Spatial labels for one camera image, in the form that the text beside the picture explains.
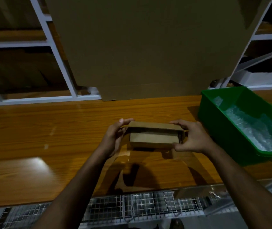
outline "left hand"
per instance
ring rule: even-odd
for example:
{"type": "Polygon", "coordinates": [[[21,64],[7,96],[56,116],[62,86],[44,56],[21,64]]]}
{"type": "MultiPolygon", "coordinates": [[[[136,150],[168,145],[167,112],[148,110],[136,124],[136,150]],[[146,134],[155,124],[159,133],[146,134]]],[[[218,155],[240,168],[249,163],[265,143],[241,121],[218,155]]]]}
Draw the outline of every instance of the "left hand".
{"type": "Polygon", "coordinates": [[[127,129],[127,127],[122,128],[122,126],[128,125],[131,121],[135,120],[133,118],[120,119],[113,125],[109,126],[96,150],[101,152],[107,158],[113,156],[115,152],[118,151],[123,135],[127,129]]]}

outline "hand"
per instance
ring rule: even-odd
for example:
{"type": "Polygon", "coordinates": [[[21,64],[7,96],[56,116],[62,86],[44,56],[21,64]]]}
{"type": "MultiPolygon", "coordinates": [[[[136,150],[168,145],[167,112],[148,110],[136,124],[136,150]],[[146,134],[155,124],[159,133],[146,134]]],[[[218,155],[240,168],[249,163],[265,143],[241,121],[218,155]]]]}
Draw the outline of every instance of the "hand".
{"type": "Polygon", "coordinates": [[[120,119],[113,125],[109,126],[96,150],[100,151],[107,158],[113,156],[119,149],[119,145],[127,129],[127,127],[122,128],[122,126],[128,125],[131,121],[135,120],[133,118],[120,119]]]}
{"type": "Polygon", "coordinates": [[[170,124],[180,125],[183,129],[189,130],[188,139],[183,144],[174,143],[173,148],[178,151],[192,151],[197,153],[206,153],[216,143],[205,132],[200,122],[189,122],[186,120],[171,121],[170,124]]]}

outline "wooden tabletop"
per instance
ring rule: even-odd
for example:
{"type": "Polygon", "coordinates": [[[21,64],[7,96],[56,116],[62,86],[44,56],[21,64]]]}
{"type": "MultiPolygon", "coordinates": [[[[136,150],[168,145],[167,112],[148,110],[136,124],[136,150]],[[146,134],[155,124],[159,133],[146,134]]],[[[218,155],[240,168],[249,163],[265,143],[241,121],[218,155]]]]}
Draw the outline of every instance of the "wooden tabletop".
{"type": "MultiPolygon", "coordinates": [[[[272,91],[257,92],[272,103],[272,91]]],[[[120,118],[195,121],[201,96],[79,101],[0,107],[0,206],[53,200],[120,118]]],[[[246,167],[272,178],[272,162],[246,167]]],[[[221,183],[202,154],[174,160],[172,151],[134,151],[125,137],[101,173],[94,196],[221,183]]]]}

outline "small cardboard box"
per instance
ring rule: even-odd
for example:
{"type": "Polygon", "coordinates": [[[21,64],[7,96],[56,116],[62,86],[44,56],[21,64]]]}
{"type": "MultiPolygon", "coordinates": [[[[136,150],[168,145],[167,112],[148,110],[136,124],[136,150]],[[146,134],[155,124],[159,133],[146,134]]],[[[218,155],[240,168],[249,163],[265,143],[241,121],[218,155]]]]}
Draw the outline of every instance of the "small cardboard box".
{"type": "Polygon", "coordinates": [[[133,147],[164,149],[171,148],[172,143],[181,143],[185,132],[179,125],[131,122],[130,144],[133,147]]]}

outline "green tray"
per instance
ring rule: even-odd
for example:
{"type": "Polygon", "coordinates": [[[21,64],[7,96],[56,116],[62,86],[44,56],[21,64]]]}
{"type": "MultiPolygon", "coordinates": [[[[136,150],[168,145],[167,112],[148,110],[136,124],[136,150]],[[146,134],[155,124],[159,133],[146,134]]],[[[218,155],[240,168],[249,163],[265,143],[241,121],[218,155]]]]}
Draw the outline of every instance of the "green tray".
{"type": "Polygon", "coordinates": [[[272,152],[257,149],[225,115],[224,111],[233,105],[254,118],[260,118],[264,113],[272,120],[272,105],[246,87],[202,91],[199,119],[214,141],[241,166],[272,161],[272,152]],[[218,96],[223,99],[220,106],[213,102],[218,96]]]}

